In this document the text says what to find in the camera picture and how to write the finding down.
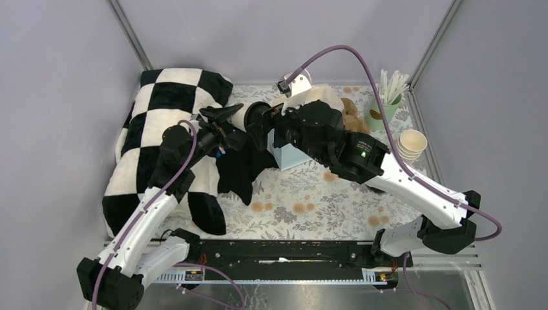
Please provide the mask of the light blue paper bag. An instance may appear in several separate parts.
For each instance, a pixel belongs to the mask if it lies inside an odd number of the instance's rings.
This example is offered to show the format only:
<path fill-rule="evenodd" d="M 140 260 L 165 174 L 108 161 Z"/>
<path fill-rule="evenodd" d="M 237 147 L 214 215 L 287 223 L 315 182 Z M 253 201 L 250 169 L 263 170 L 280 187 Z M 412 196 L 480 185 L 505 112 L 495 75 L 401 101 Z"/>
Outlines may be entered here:
<path fill-rule="evenodd" d="M 297 99 L 298 101 L 290 99 L 290 107 L 299 109 L 304 105 L 319 100 L 327 103 L 330 108 L 337 110 L 340 114 L 344 109 L 344 104 L 339 93 L 329 84 L 312 85 L 310 90 L 299 94 Z M 281 148 L 274 147 L 274 140 L 275 130 L 273 129 L 268 134 L 267 150 L 273 155 L 280 170 L 284 171 L 311 160 L 308 155 L 291 145 L 285 145 Z"/>

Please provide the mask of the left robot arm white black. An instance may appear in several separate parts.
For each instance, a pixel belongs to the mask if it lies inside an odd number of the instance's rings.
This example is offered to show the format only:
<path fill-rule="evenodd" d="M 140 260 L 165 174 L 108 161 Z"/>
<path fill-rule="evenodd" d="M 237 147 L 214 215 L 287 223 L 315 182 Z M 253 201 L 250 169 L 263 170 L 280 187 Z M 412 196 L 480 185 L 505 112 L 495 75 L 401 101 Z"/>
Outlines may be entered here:
<path fill-rule="evenodd" d="M 97 258 L 83 258 L 77 266 L 83 297 L 92 309 L 136 309 L 145 290 L 172 266 L 200 259 L 199 246 L 176 234 L 148 254 L 144 251 L 189 191 L 195 180 L 192 167 L 219 147 L 236 147 L 240 138 L 230 118 L 242 108 L 241 103 L 202 108 L 194 123 L 183 119 L 164 131 L 158 164 L 140 203 Z"/>

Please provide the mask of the white paper coffee cup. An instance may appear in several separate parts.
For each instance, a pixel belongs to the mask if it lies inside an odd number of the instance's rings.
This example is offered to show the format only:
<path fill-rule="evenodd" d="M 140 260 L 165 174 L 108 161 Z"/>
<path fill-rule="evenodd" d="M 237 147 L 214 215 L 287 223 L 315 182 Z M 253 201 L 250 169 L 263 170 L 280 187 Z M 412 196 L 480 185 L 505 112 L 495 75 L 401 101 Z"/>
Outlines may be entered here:
<path fill-rule="evenodd" d="M 229 118 L 230 124 L 242 132 L 246 130 L 246 115 L 253 106 L 253 103 L 234 103 L 229 107 L 239 107 L 239 109 Z"/>

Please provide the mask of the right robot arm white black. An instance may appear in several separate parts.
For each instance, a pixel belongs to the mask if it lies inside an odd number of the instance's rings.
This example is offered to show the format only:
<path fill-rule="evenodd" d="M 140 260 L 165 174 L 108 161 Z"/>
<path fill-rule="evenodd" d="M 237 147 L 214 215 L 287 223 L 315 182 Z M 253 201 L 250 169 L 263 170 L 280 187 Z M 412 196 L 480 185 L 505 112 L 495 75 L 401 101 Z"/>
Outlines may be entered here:
<path fill-rule="evenodd" d="M 370 249 L 377 265 L 386 266 L 423 247 L 456 254 L 476 237 L 476 224 L 462 206 L 468 198 L 480 198 L 478 193 L 454 192 L 415 170 L 408 175 L 409 166 L 400 165 L 384 143 L 346 130 L 342 113 L 325 102 L 313 101 L 286 112 L 256 102 L 244 114 L 244 128 L 261 149 L 272 132 L 275 143 L 292 145 L 338 177 L 387 192 L 421 213 L 410 223 L 377 233 Z"/>

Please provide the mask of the black plastic cup lid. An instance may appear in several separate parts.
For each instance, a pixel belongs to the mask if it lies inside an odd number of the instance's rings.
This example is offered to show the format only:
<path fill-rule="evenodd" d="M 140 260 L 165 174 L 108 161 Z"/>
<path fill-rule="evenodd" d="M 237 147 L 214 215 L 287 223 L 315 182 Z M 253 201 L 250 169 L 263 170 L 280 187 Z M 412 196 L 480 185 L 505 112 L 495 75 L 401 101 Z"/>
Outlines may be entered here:
<path fill-rule="evenodd" d="M 250 104 L 244 113 L 244 128 L 246 132 L 250 132 L 252 128 L 263 125 L 263 114 L 270 109 L 271 106 L 263 101 L 257 101 Z"/>

